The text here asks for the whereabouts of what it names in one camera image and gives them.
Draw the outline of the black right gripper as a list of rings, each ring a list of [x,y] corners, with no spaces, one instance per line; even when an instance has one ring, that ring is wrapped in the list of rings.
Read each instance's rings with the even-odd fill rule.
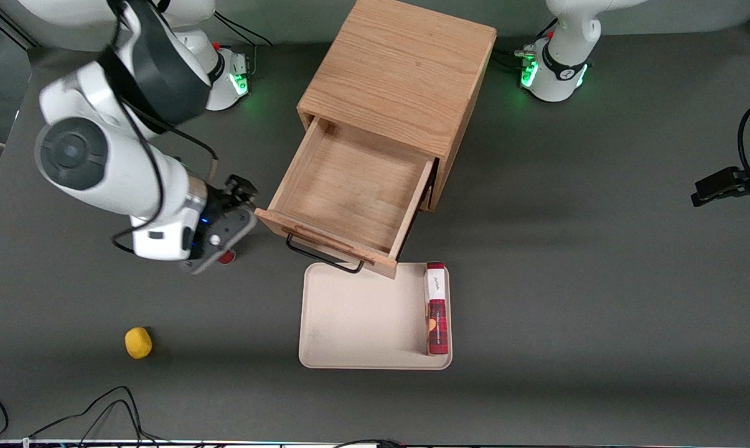
[[[223,189],[207,186],[207,192],[207,220],[218,220],[258,195],[252,182],[239,175],[229,175]]]

